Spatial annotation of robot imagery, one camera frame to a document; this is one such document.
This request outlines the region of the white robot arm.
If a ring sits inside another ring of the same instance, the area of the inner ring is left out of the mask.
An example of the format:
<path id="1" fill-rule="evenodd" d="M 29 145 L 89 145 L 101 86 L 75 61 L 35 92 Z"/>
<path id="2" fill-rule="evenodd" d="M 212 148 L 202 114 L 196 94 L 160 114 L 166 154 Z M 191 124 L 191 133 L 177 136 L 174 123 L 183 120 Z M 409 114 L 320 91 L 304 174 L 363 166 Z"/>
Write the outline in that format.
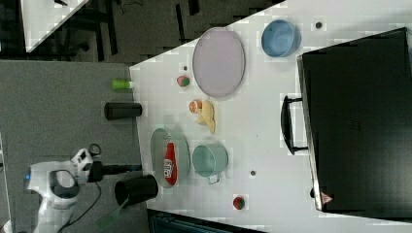
<path id="1" fill-rule="evenodd" d="M 141 165 L 103 165 L 95 159 L 101 148 L 92 144 L 66 161 L 46 161 L 30 165 L 23 188 L 41 197 L 33 233 L 59 233 L 71 224 L 81 185 L 98 183 L 105 176 L 142 170 Z"/>

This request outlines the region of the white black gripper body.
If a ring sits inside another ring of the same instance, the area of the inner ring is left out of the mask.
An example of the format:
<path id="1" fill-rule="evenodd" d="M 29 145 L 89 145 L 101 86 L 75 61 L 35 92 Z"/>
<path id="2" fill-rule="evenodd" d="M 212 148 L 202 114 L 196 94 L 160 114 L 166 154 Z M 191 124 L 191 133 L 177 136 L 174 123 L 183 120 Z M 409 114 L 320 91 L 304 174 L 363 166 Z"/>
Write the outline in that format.
<path id="1" fill-rule="evenodd" d="M 96 160 L 101 154 L 101 148 L 97 144 L 91 144 L 87 149 L 80 149 L 71 159 L 75 167 L 74 177 L 78 183 L 101 182 L 105 176 L 138 172 L 141 165 L 104 165 Z"/>

